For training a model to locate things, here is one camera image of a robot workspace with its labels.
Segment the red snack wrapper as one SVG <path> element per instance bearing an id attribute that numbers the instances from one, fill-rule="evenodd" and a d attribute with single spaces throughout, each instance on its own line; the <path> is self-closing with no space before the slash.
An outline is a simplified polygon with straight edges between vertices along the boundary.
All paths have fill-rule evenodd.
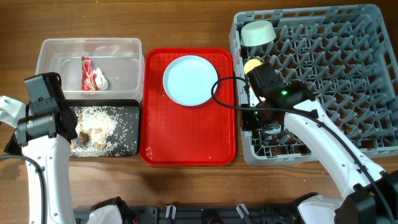
<path id="1" fill-rule="evenodd" d="M 81 76 L 81 89 L 83 91 L 96 91 L 99 88 L 95 82 L 95 74 L 91 65 L 90 57 L 82 57 L 82 76 Z"/>

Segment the white tissue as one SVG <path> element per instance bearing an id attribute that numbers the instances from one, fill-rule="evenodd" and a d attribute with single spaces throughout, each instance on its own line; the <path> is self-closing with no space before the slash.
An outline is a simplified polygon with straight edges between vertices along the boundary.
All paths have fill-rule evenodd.
<path id="1" fill-rule="evenodd" d="M 96 86 L 99 90 L 105 91 L 108 89 L 108 81 L 103 75 L 103 72 L 101 71 L 100 68 L 97 68 L 96 70 L 93 71 L 94 77 L 95 77 L 95 83 Z"/>

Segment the yellow plastic cup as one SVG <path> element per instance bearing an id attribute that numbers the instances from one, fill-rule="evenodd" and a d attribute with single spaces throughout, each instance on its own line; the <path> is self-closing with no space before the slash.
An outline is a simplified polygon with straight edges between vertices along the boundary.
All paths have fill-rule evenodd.
<path id="1" fill-rule="evenodd" d="M 244 74 L 246 75 L 251 70 L 253 70 L 254 68 L 256 68 L 262 64 L 263 64 L 263 62 L 261 62 L 260 60 L 258 60 L 256 58 L 248 60 L 243 66 Z"/>

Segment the light blue plate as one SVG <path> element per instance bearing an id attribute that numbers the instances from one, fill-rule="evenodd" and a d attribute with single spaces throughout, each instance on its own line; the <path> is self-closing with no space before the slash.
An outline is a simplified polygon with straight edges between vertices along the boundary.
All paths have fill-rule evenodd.
<path id="1" fill-rule="evenodd" d="M 166 95 L 182 106 L 206 103 L 216 91 L 218 73 L 203 57 L 185 55 L 173 60 L 165 69 L 162 84 Z"/>

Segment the green bowl with food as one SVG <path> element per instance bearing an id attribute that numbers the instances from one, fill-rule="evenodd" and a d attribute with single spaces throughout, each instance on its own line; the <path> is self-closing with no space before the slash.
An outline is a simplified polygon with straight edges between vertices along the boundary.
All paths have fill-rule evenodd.
<path id="1" fill-rule="evenodd" d="M 245 47 L 264 45 L 275 38 L 274 27 L 269 21 L 254 21 L 241 29 L 241 45 Z"/>

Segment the light blue bowl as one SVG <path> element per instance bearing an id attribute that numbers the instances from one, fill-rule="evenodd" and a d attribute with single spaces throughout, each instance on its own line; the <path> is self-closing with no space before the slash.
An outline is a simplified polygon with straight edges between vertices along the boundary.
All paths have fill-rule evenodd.
<path id="1" fill-rule="evenodd" d="M 264 126 L 264 132 L 266 134 L 279 134 L 281 130 L 282 130 L 281 125 L 278 122 L 266 124 Z"/>

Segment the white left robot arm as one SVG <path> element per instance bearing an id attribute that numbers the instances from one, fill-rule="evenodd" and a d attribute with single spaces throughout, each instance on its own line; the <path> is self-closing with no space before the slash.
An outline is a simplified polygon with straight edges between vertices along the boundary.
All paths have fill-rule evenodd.
<path id="1" fill-rule="evenodd" d="M 25 104 L 1 96 L 1 121 L 17 128 Z M 69 183 L 70 143 L 61 135 L 35 138 L 26 147 L 17 144 L 16 155 L 1 156 L 25 162 L 29 181 L 29 223 L 76 223 Z M 116 202 L 99 205 L 89 212 L 87 223 L 124 223 Z"/>

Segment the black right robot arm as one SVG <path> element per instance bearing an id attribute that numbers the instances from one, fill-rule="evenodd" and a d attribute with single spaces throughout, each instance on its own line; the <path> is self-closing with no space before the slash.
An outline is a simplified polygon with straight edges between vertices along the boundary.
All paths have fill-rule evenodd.
<path id="1" fill-rule="evenodd" d="M 341 199 L 318 194 L 300 199 L 295 209 L 302 223 L 397 223 L 397 172 L 388 173 L 365 156 L 305 85 L 247 82 L 244 90 L 256 100 L 241 107 L 243 128 L 283 125 L 309 148 L 340 191 Z"/>

